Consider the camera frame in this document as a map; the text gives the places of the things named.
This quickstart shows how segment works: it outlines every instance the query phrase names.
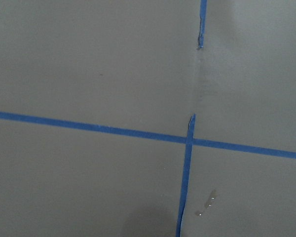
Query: gray painted surface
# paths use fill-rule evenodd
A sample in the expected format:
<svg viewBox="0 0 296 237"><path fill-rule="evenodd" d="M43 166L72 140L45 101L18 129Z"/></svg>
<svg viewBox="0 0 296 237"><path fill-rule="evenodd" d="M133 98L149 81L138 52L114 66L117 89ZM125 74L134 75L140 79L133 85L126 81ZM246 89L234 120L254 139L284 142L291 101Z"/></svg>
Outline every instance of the gray painted surface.
<svg viewBox="0 0 296 237"><path fill-rule="evenodd" d="M296 0L0 0L0 111L296 152ZM174 236L184 145L0 121L0 237ZM217 198L196 211L213 189ZM296 160L196 147L184 236L296 236Z"/></svg>

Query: blue painter's tape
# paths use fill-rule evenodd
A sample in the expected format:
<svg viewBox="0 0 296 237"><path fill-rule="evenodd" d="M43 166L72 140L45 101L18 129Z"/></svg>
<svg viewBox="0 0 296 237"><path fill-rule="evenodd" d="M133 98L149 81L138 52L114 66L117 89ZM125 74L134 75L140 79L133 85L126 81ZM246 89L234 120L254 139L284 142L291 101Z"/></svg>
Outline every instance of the blue painter's tape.
<svg viewBox="0 0 296 237"><path fill-rule="evenodd" d="M186 203L188 180L189 180L189 169L191 165L191 157L192 157L192 149L193 149L194 127L195 127L195 115L191 117L191 120L188 124L176 237L180 237L181 235L181 225L182 225L183 213L184 213L184 208Z"/></svg>
<svg viewBox="0 0 296 237"><path fill-rule="evenodd" d="M137 131L137 130L131 130L131 129L117 128L117 127L101 126L101 125L81 123L81 122L71 122L71 121L52 119L52 118L19 115L19 114L12 114L12 113L6 113L6 112L0 112L0 119L20 121L20 122L30 122L30 123L44 124L44 125L57 126L57 127L66 127L66 128L80 129L80 130L88 130L88 131L96 131L96 132L103 132L103 133L111 133L111 134L117 134L117 135L140 137L140 138L147 138L147 139L167 141L167 142L176 142L176 143L183 143L183 144L186 142L186 138L180 137L180 136L172 136L167 134L144 132L144 131Z"/></svg>
<svg viewBox="0 0 296 237"><path fill-rule="evenodd" d="M202 48L204 46L206 8L207 8L207 0L202 0L201 6L200 6L200 11L199 11L199 17L200 17L199 36L198 36L198 47L199 48Z"/></svg>
<svg viewBox="0 0 296 237"><path fill-rule="evenodd" d="M58 120L58 119L52 119L52 118L42 118L42 117L35 117L35 116L28 116L28 115L12 114L12 113L6 113L6 112L0 112L0 119L37 123L37 124L44 124L44 125L57 126L57 127L66 127L66 128L72 128L72 129L95 131L95 132L111 133L111 134L131 136L131 137L140 137L140 138L175 142L175 143L181 143L181 144L186 143L186 138L180 137L180 136L173 136L173 135L153 133L153 132L144 132L144 131L138 131L138 130L117 128L117 127L101 126L101 125L81 123L81 122L71 122L71 121ZM252 146L210 141L210 140L204 140L204 139L193 139L193 144L196 146L212 147L212 148L233 150L238 152L249 152L249 153L262 154L262 155L268 155L268 156L296 159L296 152L288 152L288 151L275 150L275 149L269 149L269 148L252 147Z"/></svg>
<svg viewBox="0 0 296 237"><path fill-rule="evenodd" d="M202 146L202 147L212 147L212 148L219 148L219 149L232 150L232 151L238 151L238 152L249 152L249 153L262 154L267 156L296 159L296 152L288 152L288 151L268 149L268 148L262 148L262 147L252 147L252 146L232 144L232 143L226 143L226 142L215 142L215 141L204 140L204 139L193 139L193 143L196 146Z"/></svg>

